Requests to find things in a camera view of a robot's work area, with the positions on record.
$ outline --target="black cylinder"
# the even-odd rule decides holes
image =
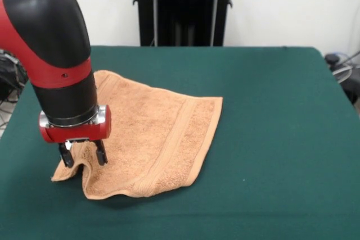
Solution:
[[[33,85],[40,106],[55,126],[80,125],[98,110],[93,72],[69,87],[44,89]]]

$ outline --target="cable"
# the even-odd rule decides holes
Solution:
[[[352,75],[352,73],[353,73],[353,70],[351,69],[351,70],[349,70],[348,74],[346,74],[346,76],[344,76],[343,78],[341,78],[341,79],[338,80],[337,82],[338,82],[339,84],[345,82],[347,79],[350,78],[350,76]]]
[[[352,70],[354,67],[352,66],[346,66],[346,67],[342,67],[341,69],[338,69],[338,70],[335,70],[332,74],[333,75],[337,75],[339,73],[343,73],[344,71],[347,71],[347,70]]]
[[[6,110],[4,110],[4,109],[2,109],[2,108],[0,108],[0,111],[4,112],[5,114],[9,114],[9,115],[11,115],[11,114],[12,114],[12,112],[10,112],[10,111],[6,111]]]
[[[4,130],[5,128],[2,128],[3,126],[6,126],[8,124],[8,122],[4,122],[0,125],[0,129]]]

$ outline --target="green felt surface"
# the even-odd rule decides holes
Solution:
[[[27,85],[0,140],[0,239],[360,239],[360,123],[313,48],[94,47],[95,70],[224,97],[191,187],[87,200],[50,177]]]

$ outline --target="towel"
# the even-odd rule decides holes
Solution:
[[[82,188],[90,200],[150,197],[192,185],[213,140],[222,97],[191,97],[106,70],[94,77],[98,102],[112,114],[110,137],[103,140],[109,163],[98,164],[94,143],[74,143],[74,166],[60,161],[51,180],[67,180],[84,165]]]

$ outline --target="green tablecloth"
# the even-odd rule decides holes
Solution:
[[[191,187],[87,200],[24,90],[0,140],[0,239],[360,239],[360,123],[313,48],[94,47],[94,70],[223,96]]]

